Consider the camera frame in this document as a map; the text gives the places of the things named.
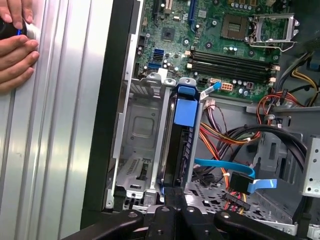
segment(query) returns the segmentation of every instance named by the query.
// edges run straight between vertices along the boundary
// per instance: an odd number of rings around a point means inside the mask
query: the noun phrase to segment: cpu socket
[[[247,27],[247,18],[226,14],[223,18],[221,37],[244,41],[247,34]]]

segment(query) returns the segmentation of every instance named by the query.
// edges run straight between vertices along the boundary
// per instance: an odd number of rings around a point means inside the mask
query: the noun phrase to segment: green circuit board
[[[255,14],[272,14],[274,7],[266,5],[267,0],[197,0],[194,12],[194,24],[200,28],[195,32],[188,21],[190,0],[173,0],[170,13],[153,14],[154,0],[145,0],[140,35],[144,39],[143,50],[136,57],[136,73],[146,72],[145,66],[153,62],[155,49],[164,50],[163,60],[169,63],[166,66],[168,77],[178,80],[181,77],[191,77],[197,80],[197,87],[203,90],[209,87],[210,78],[220,79],[222,82],[232,83],[228,79],[211,74],[196,74],[187,69],[188,56],[186,51],[194,46],[197,50],[208,53],[223,54],[226,56],[258,60],[268,63],[277,63],[280,51],[266,51],[265,48],[252,48],[241,40],[226,39],[222,37],[222,28],[226,15],[248,18]],[[286,27],[285,21],[268,22],[263,26],[262,38],[281,39]],[[237,48],[230,53],[230,47]],[[258,102],[268,93],[270,86],[265,83],[254,83],[251,89],[234,84],[232,91],[219,90],[212,96],[237,98],[241,101]]]

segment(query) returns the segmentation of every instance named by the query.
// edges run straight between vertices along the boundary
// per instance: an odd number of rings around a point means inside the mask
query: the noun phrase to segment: human hand
[[[38,60],[38,43],[25,35],[0,40],[0,94],[17,88],[34,72],[32,65]]]
[[[0,17],[6,23],[13,23],[16,29],[22,29],[22,18],[33,22],[32,0],[0,0]]]

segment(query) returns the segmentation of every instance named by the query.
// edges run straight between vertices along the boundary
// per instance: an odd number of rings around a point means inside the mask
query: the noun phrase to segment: metal panel
[[[80,229],[112,4],[34,6],[35,74],[0,97],[1,239],[56,240]]]

